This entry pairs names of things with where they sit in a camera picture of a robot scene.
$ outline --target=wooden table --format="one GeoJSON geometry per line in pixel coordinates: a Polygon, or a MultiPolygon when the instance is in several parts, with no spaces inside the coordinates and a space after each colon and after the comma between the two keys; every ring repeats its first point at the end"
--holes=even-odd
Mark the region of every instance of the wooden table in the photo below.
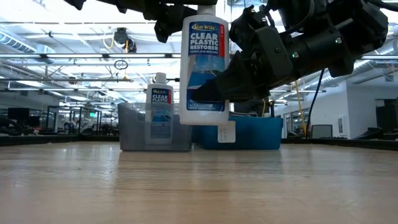
{"type": "Polygon", "coordinates": [[[398,152],[0,147],[0,223],[397,223],[398,152]]]}

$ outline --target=plastic bottle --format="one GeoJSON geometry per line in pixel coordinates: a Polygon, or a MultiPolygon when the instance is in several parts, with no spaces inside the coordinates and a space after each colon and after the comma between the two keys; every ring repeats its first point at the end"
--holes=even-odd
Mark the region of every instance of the plastic bottle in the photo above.
{"type": "Polygon", "coordinates": [[[215,14],[215,6],[198,6],[198,15],[184,19],[180,70],[180,122],[192,125],[228,123],[229,101],[212,103],[190,99],[207,80],[229,63],[228,22],[215,14]]]}
{"type": "MultiPolygon", "coordinates": [[[[146,103],[171,105],[173,103],[173,87],[166,85],[166,74],[158,72],[155,84],[147,88],[146,103]]],[[[148,109],[145,113],[145,140],[147,144],[171,144],[173,139],[172,117],[174,112],[169,108],[158,106],[161,110],[148,109]]]]}

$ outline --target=gray plastic bin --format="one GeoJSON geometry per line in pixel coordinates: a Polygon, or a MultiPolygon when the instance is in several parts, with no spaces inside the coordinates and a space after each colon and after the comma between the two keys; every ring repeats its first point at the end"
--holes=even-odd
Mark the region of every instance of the gray plastic bin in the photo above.
{"type": "Polygon", "coordinates": [[[180,124],[180,116],[174,114],[174,106],[166,104],[120,103],[119,136],[120,149],[123,151],[189,151],[191,149],[192,127],[180,124]],[[168,111],[173,116],[172,143],[148,144],[146,129],[151,122],[145,120],[145,113],[151,111],[168,111]]]}

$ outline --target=white tag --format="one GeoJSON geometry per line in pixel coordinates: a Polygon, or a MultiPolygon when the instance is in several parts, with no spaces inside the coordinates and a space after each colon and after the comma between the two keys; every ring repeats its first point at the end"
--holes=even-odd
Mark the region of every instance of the white tag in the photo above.
{"type": "Polygon", "coordinates": [[[235,142],[235,121],[228,121],[227,125],[218,126],[218,142],[235,142]]]}

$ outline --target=blue label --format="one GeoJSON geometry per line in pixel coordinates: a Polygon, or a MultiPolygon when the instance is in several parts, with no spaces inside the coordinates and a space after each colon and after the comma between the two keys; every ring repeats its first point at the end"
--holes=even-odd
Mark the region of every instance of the blue label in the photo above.
{"type": "MultiPolygon", "coordinates": [[[[152,104],[171,104],[172,91],[163,88],[153,88],[151,93],[152,104]]],[[[150,138],[171,138],[170,111],[151,111],[150,138]]]]}
{"type": "Polygon", "coordinates": [[[188,42],[187,110],[224,111],[224,101],[193,101],[193,92],[225,70],[225,29],[216,22],[191,22],[188,42]]]}

